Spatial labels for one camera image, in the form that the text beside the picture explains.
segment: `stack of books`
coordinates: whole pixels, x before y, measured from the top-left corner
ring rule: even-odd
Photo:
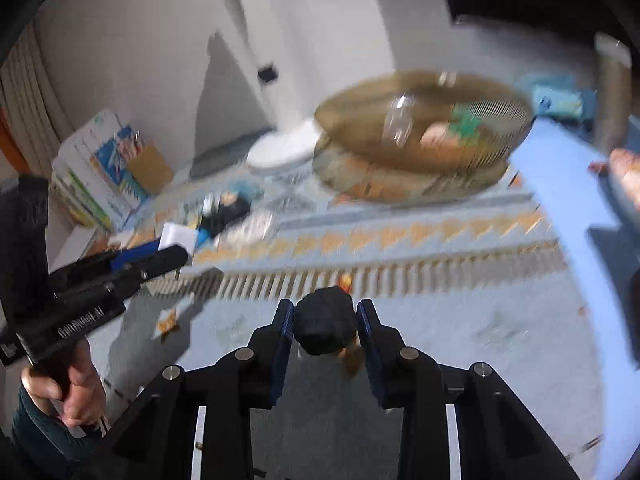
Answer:
[[[79,224],[117,232],[147,197],[126,169],[143,147],[138,134],[103,110],[60,146],[51,192]]]

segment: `beige curtain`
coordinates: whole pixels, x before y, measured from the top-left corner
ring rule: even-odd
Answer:
[[[29,23],[0,68],[0,106],[32,173],[47,178],[73,128],[53,92]]]

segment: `beige cylinder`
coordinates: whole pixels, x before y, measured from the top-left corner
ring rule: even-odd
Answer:
[[[626,143],[631,113],[631,53],[626,45],[606,34],[596,34],[598,53],[598,110],[594,146],[609,155]]]

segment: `silver bolt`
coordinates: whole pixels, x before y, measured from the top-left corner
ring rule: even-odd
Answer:
[[[493,370],[487,363],[476,363],[474,364],[474,372],[481,377],[487,377],[491,375]]]
[[[180,368],[174,365],[168,366],[162,370],[162,377],[167,381],[173,381],[178,375],[180,375]]]
[[[400,350],[400,357],[402,359],[406,359],[407,361],[413,361],[414,359],[417,359],[419,355],[420,352],[418,352],[412,346],[405,346]]]
[[[244,346],[236,350],[234,356],[236,359],[238,359],[238,361],[248,361],[254,356],[254,351],[251,350],[248,346]]]

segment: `human hand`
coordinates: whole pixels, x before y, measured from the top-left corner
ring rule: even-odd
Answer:
[[[41,412],[51,413],[50,400],[62,400],[63,411],[58,418],[68,428],[95,424],[104,415],[106,395],[102,381],[91,361],[91,349],[86,339],[81,339],[74,349],[67,369],[69,391],[62,398],[62,388],[51,377],[27,366],[22,370],[22,384]]]

